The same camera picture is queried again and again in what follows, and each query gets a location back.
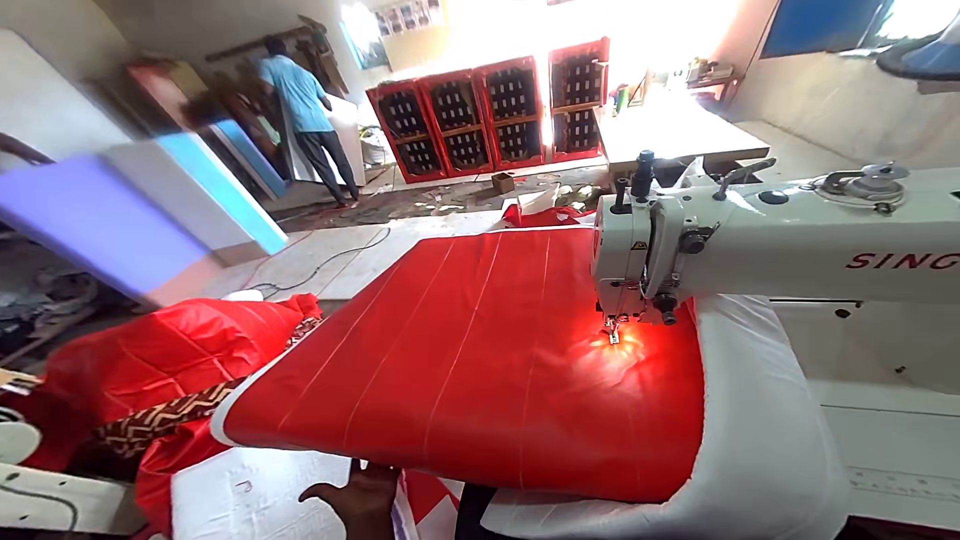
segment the red tarpaulin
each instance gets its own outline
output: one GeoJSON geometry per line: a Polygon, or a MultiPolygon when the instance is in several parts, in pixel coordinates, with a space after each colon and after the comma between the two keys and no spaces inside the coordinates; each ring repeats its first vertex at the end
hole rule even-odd
{"type": "Polygon", "coordinates": [[[690,477],[704,375],[690,313],[595,310],[590,229],[422,240],[217,411],[232,441],[497,487],[662,502],[690,477]]]}

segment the white fabric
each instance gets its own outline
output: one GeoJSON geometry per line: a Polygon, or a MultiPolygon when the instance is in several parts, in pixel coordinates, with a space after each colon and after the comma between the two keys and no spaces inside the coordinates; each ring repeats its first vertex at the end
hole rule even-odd
{"type": "Polygon", "coordinates": [[[704,440],[663,504],[498,490],[484,528],[518,538],[825,540],[847,519],[848,481],[780,320],[759,297],[696,299],[704,440]]]}
{"type": "MultiPolygon", "coordinates": [[[[350,458],[312,451],[231,448],[176,473],[171,487],[174,540],[344,540],[329,504],[298,503],[319,482],[347,483],[350,458]]],[[[406,496],[397,490],[395,532],[419,540],[406,496]]]]}

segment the table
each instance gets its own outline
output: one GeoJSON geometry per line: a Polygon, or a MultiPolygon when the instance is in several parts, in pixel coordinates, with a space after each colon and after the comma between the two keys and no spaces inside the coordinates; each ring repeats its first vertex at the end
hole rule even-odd
{"type": "Polygon", "coordinates": [[[616,117],[610,111],[595,107],[593,114],[614,178],[635,170],[643,150],[653,150],[661,163],[689,163],[697,156],[707,161],[750,160],[770,151],[769,144],[704,110],[684,93],[655,91],[642,107],[627,108],[616,117]]]}
{"type": "Polygon", "coordinates": [[[709,88],[711,86],[720,86],[723,85],[723,89],[720,90],[720,98],[717,99],[717,103],[723,107],[726,105],[727,94],[730,93],[730,87],[734,84],[739,85],[742,77],[737,75],[730,75],[728,77],[720,77],[718,79],[701,79],[700,81],[693,81],[686,84],[687,89],[694,88],[709,88]]]}

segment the red framed rack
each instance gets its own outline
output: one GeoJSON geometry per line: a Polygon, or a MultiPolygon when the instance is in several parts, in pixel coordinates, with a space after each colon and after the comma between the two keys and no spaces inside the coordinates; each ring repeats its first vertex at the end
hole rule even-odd
{"type": "Polygon", "coordinates": [[[593,108],[607,103],[610,39],[550,51],[550,117],[553,161],[603,154],[593,108]]]}
{"type": "Polygon", "coordinates": [[[483,113],[492,147],[494,170],[543,164],[546,148],[540,136],[543,104],[534,57],[474,69],[482,86],[483,113]]]}
{"type": "Polygon", "coordinates": [[[407,184],[447,178],[439,133],[417,80],[367,90],[407,184]]]}
{"type": "Polygon", "coordinates": [[[419,79],[420,94],[430,108],[427,121],[440,134],[441,160],[450,177],[493,171],[477,79],[472,69],[419,79]]]}

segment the hand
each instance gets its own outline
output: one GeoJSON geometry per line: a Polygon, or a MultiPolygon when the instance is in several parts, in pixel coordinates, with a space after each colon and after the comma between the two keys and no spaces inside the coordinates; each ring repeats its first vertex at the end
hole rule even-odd
{"type": "Polygon", "coordinates": [[[361,470],[360,460],[355,457],[350,461],[346,486],[313,484],[300,494],[300,502],[316,497],[333,507],[344,522],[349,540],[392,539],[394,526],[390,511],[399,476],[400,469],[376,463],[368,463],[367,468],[361,470]]]}

